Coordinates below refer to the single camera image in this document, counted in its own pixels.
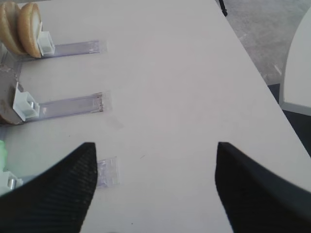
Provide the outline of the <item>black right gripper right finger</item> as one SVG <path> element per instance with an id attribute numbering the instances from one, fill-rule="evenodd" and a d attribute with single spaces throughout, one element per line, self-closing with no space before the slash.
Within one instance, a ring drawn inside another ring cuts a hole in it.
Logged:
<path id="1" fill-rule="evenodd" d="M 311 194 L 228 142 L 217 147 L 215 185 L 235 233 L 309 233 Z"/>

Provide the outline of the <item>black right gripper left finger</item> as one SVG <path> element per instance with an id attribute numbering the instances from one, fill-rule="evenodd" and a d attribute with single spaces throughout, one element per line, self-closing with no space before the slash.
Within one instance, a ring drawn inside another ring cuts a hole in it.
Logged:
<path id="1" fill-rule="evenodd" d="M 57 164 L 0 198 L 2 233 L 78 233 L 98 180 L 96 146 L 81 144 Z"/>

